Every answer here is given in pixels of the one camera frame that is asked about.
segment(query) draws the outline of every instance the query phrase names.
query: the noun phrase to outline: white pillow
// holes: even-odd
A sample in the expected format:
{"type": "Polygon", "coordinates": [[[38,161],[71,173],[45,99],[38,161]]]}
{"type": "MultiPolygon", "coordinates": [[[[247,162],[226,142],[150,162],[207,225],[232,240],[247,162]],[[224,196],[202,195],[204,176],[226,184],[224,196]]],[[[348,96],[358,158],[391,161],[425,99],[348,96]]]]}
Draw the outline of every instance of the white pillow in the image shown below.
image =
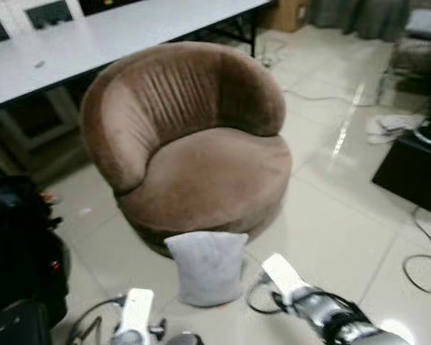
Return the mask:
{"type": "Polygon", "coordinates": [[[180,301],[209,307],[238,299],[247,239],[247,234],[208,231],[166,239],[179,270],[180,301]]]}

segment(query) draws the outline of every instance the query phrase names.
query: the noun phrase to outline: electrical cord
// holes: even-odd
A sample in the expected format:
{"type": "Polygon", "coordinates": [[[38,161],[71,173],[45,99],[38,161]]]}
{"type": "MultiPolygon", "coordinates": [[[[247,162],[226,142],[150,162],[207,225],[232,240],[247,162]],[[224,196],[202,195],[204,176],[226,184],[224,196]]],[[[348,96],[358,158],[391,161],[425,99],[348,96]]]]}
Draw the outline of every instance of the electrical cord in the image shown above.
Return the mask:
{"type": "Polygon", "coordinates": [[[431,139],[430,139],[430,138],[428,138],[428,137],[426,137],[425,135],[423,135],[423,134],[421,133],[420,129],[423,127],[423,125],[424,125],[424,124],[427,124],[427,123],[430,123],[430,122],[431,122],[431,119],[426,118],[426,119],[424,119],[424,120],[422,121],[422,123],[421,123],[421,124],[419,124],[419,125],[418,125],[418,127],[417,127],[416,129],[414,129],[414,134],[415,134],[415,136],[416,136],[418,139],[422,140],[423,142],[426,142],[426,143],[427,143],[427,144],[429,144],[429,145],[431,145],[431,139]]]}
{"type": "MultiPolygon", "coordinates": [[[[296,91],[293,90],[282,90],[283,93],[291,93],[295,96],[297,96],[298,98],[304,99],[306,101],[332,101],[332,100],[340,100],[340,101],[344,101],[348,104],[353,104],[353,101],[350,101],[349,99],[346,99],[344,97],[341,96],[324,96],[324,97],[309,97],[309,96],[305,96],[302,95],[301,93],[298,93],[296,91]]],[[[383,104],[354,104],[354,106],[356,108],[374,108],[374,107],[380,107],[380,108],[387,108],[387,109],[393,109],[395,110],[395,108],[393,108],[392,106],[385,106],[383,104]]],[[[422,104],[417,110],[412,112],[413,114],[417,114],[420,110],[422,110],[424,107],[426,107],[426,104],[422,104]]]]}
{"type": "Polygon", "coordinates": [[[85,313],[83,313],[82,316],[80,316],[77,319],[77,321],[75,321],[75,323],[72,325],[72,327],[70,328],[70,331],[69,331],[69,335],[67,337],[67,341],[65,342],[65,345],[73,345],[77,339],[83,340],[84,338],[86,338],[88,336],[88,334],[94,328],[96,328],[96,343],[97,343],[97,345],[100,345],[100,334],[97,330],[99,329],[99,326],[102,322],[102,317],[98,316],[94,320],[94,322],[92,322],[92,324],[89,325],[88,329],[84,332],[79,331],[79,329],[78,329],[79,325],[83,322],[83,320],[86,318],[86,316],[88,316],[88,314],[93,312],[95,309],[100,308],[103,305],[107,305],[107,304],[111,304],[111,303],[117,304],[120,307],[123,307],[125,302],[126,302],[126,296],[122,295],[120,297],[110,298],[108,300],[104,300],[102,302],[99,302],[99,303],[93,305],[85,313]]]}
{"type": "Polygon", "coordinates": [[[282,296],[279,293],[276,292],[272,292],[272,297],[273,297],[273,301],[275,301],[275,303],[277,305],[280,305],[280,308],[277,309],[271,309],[271,310],[262,310],[260,308],[257,308],[255,305],[252,304],[251,299],[252,299],[252,295],[254,294],[255,290],[257,288],[259,288],[259,286],[261,286],[262,282],[257,282],[256,284],[254,284],[248,291],[247,293],[247,304],[250,307],[250,309],[252,309],[253,311],[263,314],[263,315],[274,315],[274,314],[278,314],[278,313],[282,313],[284,312],[284,310],[286,310],[287,308],[292,308],[294,309],[294,311],[296,313],[298,313],[298,310],[296,309],[296,305],[300,304],[302,302],[304,302],[305,300],[307,300],[308,298],[311,298],[313,296],[326,296],[329,298],[332,298],[336,301],[338,301],[340,304],[342,304],[344,307],[354,311],[355,313],[359,313],[362,314],[361,310],[359,309],[359,307],[353,303],[350,302],[348,300],[346,300],[345,298],[336,295],[335,293],[328,293],[327,291],[323,291],[323,290],[319,290],[319,291],[312,291],[311,293],[308,293],[300,298],[297,298],[293,301],[293,303],[291,305],[282,305],[282,296]]]}
{"type": "Polygon", "coordinates": [[[261,286],[261,285],[266,285],[269,282],[269,278],[265,275],[265,274],[261,274],[261,278],[249,288],[249,291],[246,294],[246,302],[247,305],[250,307],[250,309],[252,309],[253,311],[255,311],[256,313],[259,314],[263,314],[263,315],[274,315],[274,314],[279,314],[282,313],[282,309],[281,308],[275,308],[275,309],[270,309],[270,310],[262,310],[258,307],[256,307],[253,303],[252,303],[252,296],[254,295],[254,293],[257,291],[257,289],[261,286]]]}
{"type": "MultiPolygon", "coordinates": [[[[423,228],[423,226],[418,221],[418,211],[420,210],[420,207],[416,207],[416,209],[412,212],[412,218],[414,220],[415,225],[417,228],[430,240],[431,242],[431,235],[428,234],[428,232],[423,228]]],[[[409,262],[411,262],[413,259],[423,259],[431,261],[431,255],[429,254],[415,254],[410,255],[406,257],[402,263],[402,270],[404,271],[405,276],[407,279],[419,290],[423,291],[424,293],[430,293],[431,289],[427,289],[424,286],[421,286],[418,282],[415,282],[414,278],[412,278],[411,274],[409,273],[409,262]]]]}

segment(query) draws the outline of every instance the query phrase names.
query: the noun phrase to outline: black bag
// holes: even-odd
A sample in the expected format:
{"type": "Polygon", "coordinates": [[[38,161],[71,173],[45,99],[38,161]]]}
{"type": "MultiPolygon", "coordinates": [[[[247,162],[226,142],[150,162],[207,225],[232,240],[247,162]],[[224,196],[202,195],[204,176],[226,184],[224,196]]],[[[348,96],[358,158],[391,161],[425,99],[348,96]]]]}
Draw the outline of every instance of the black bag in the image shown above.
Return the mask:
{"type": "Polygon", "coordinates": [[[0,311],[22,299],[43,303],[50,325],[67,313],[67,247],[51,208],[24,176],[0,178],[0,311]]]}
{"type": "Polygon", "coordinates": [[[45,307],[21,300],[0,313],[0,345],[50,345],[45,307]]]}

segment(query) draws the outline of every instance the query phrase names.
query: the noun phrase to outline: black box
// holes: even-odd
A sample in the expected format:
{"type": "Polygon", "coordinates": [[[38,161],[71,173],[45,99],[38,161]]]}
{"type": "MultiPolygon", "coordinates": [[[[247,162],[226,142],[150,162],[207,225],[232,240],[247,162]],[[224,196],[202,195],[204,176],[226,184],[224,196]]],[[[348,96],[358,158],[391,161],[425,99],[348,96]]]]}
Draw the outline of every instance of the black box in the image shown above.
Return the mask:
{"type": "Polygon", "coordinates": [[[81,9],[86,16],[114,9],[115,7],[132,4],[141,0],[79,0],[81,9]]]}
{"type": "Polygon", "coordinates": [[[398,138],[372,181],[431,211],[431,145],[413,132],[398,138]]]}

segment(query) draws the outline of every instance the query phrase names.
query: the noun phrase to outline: chair backrest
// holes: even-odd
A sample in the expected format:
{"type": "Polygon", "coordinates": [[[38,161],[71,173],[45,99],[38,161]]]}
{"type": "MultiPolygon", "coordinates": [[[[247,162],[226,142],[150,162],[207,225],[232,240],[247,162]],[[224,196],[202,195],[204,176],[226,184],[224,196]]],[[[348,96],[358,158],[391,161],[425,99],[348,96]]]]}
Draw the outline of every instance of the chair backrest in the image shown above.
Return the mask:
{"type": "Polygon", "coordinates": [[[115,193],[137,187],[161,146],[212,127],[276,135],[284,100],[270,74],[210,43],[160,45],[107,68],[82,105],[86,147],[115,193]]]}

